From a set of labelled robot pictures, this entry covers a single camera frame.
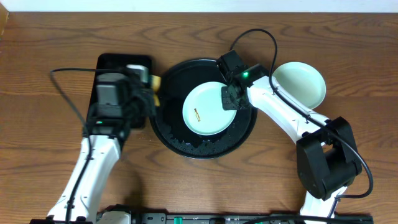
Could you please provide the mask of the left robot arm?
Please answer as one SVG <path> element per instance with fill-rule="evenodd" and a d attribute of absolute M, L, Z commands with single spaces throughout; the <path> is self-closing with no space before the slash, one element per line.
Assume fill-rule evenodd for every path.
<path fill-rule="evenodd" d="M 96 70 L 92 99 L 83 125 L 80 155 L 58 202 L 45 218 L 31 223 L 132 223 L 129 210 L 114 209 L 98 218 L 109 175 L 132 129 L 141 129 L 159 105 L 160 77 L 137 72 Z"/>

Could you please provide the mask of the green yellow sponge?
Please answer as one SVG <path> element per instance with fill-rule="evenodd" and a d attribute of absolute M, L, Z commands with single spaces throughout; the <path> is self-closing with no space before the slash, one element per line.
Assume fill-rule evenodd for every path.
<path fill-rule="evenodd" d="M 156 107 L 160 106 L 160 101 L 159 101 L 159 97 L 157 96 L 157 92 L 160 89 L 161 86 L 161 78 L 155 75 L 151 75 L 151 88 L 154 91 L 153 94 L 153 99 L 154 99 L 154 104 Z"/>

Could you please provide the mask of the light blue plate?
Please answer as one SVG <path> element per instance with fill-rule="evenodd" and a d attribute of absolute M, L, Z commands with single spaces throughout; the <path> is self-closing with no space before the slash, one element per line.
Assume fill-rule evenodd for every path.
<path fill-rule="evenodd" d="M 326 96 L 326 83 L 321 73 L 303 62 L 287 62 L 273 73 L 278 83 L 307 108 L 315 109 Z"/>
<path fill-rule="evenodd" d="M 206 82 L 195 87 L 186 97 L 182 116 L 195 134 L 211 136 L 224 131 L 234 120 L 236 110 L 224 110 L 221 82 Z"/>

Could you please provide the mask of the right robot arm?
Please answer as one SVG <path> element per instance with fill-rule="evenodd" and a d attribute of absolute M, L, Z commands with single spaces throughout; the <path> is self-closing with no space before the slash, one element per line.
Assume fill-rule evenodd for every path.
<path fill-rule="evenodd" d="M 227 81 L 222 88 L 225 110 L 255 107 L 281 127 L 296 145 L 298 177 L 306 189 L 300 214 L 306 223 L 327 223 L 338 202 L 362 171 L 347 120 L 334 120 L 303 105 L 262 65 L 218 65 Z"/>

